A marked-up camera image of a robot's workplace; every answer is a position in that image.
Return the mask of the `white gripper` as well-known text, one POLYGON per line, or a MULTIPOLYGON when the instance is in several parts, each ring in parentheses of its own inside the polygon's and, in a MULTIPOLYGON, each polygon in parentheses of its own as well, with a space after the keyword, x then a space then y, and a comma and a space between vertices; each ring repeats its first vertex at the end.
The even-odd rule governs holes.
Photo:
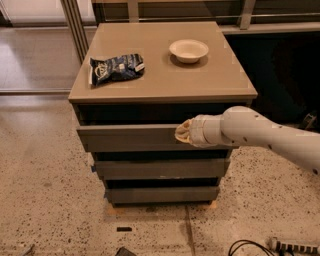
POLYGON ((175 130, 177 141, 196 147, 221 144, 220 115, 198 115, 188 119, 175 130))

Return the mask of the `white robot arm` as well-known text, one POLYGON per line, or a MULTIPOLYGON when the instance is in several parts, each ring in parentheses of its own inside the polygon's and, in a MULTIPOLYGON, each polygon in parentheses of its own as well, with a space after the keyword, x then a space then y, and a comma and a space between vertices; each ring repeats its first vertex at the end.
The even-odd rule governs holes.
POLYGON ((320 175, 320 134, 272 122, 244 106, 221 115, 197 115, 180 124, 175 138, 195 147, 259 146, 320 175))

